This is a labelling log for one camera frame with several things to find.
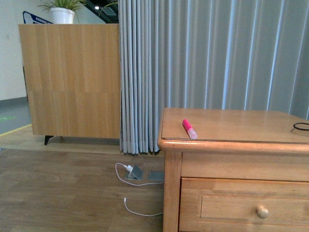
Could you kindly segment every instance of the wooden nightstand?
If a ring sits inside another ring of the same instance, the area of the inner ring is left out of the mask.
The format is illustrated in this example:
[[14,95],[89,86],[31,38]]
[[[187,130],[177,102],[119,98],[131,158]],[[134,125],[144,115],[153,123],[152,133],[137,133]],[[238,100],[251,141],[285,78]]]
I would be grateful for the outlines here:
[[[187,118],[198,139],[182,126]],[[166,108],[164,232],[309,232],[307,122],[281,112]]]

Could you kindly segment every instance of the curtain fold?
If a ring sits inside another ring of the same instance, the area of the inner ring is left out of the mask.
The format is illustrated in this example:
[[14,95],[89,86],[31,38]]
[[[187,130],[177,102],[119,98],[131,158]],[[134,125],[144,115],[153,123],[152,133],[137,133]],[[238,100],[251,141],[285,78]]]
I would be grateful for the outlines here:
[[309,117],[309,0],[119,0],[125,153],[158,151],[164,107]]

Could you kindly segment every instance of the drawer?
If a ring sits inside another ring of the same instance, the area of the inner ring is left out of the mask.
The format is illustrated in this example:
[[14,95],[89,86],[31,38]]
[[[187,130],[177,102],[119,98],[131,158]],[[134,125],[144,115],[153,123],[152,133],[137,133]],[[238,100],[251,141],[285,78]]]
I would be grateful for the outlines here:
[[305,182],[182,178],[180,202],[182,232],[309,232]]

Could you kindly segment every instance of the black cable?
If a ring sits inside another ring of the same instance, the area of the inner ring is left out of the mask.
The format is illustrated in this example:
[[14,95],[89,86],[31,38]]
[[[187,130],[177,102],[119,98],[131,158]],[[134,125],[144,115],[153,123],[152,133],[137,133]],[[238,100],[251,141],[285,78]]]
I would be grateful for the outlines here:
[[305,129],[305,128],[300,128],[298,127],[297,125],[306,125],[306,126],[309,126],[309,123],[306,123],[306,122],[297,122],[293,125],[293,127],[297,130],[301,130],[301,131],[309,131],[309,129]]

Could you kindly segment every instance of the cabinet leg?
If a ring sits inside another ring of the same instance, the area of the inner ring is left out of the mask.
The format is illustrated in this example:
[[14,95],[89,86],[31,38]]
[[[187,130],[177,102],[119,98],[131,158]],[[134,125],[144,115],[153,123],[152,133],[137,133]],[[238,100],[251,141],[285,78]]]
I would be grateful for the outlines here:
[[50,138],[53,138],[53,135],[46,135],[44,140],[44,145],[47,145]]
[[165,151],[164,170],[163,232],[177,232],[182,153]]

